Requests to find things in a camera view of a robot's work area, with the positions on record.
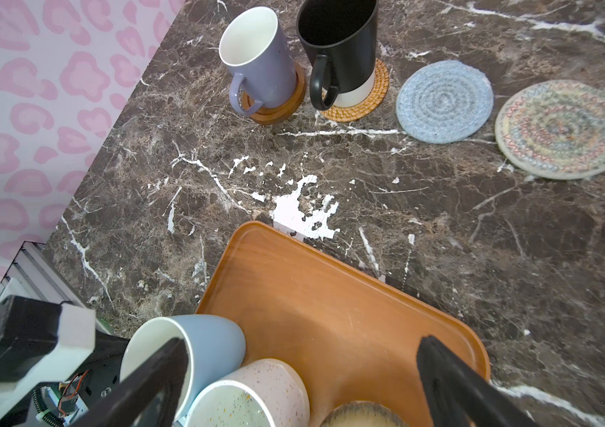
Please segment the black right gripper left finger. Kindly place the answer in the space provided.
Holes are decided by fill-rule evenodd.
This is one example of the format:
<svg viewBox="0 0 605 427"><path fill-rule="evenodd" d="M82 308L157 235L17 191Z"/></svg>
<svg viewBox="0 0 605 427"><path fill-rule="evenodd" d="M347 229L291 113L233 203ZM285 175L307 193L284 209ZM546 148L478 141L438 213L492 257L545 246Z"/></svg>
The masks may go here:
<svg viewBox="0 0 605 427"><path fill-rule="evenodd" d="M172 426L188 362L185 341L169 340L73 426Z"/></svg>

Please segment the black ceramic mug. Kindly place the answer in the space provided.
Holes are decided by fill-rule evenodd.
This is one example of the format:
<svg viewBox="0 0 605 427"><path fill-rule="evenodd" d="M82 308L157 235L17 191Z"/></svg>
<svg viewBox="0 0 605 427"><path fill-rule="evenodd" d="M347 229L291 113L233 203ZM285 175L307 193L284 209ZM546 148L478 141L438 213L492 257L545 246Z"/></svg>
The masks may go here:
<svg viewBox="0 0 605 427"><path fill-rule="evenodd" d="M297 35L312 65L309 97L316 110L352 108L375 85L379 2L308 0Z"/></svg>

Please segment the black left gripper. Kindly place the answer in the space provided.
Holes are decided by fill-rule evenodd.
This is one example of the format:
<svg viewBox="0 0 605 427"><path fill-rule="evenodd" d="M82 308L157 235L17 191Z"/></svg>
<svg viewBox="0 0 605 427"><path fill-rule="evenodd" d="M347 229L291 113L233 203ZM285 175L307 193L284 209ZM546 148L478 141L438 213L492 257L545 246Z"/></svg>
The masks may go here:
<svg viewBox="0 0 605 427"><path fill-rule="evenodd" d="M60 382L42 382L0 419L0 426L69 426L117 387L129 340L96 333L94 353Z"/></svg>

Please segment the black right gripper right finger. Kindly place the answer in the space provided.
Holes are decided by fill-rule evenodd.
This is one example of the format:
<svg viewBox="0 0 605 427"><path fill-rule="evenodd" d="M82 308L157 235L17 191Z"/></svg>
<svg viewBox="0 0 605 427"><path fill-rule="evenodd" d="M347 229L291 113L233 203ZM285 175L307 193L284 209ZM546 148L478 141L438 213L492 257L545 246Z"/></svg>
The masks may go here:
<svg viewBox="0 0 605 427"><path fill-rule="evenodd" d="M421 340L416 363L435 426L535 426L435 336Z"/></svg>

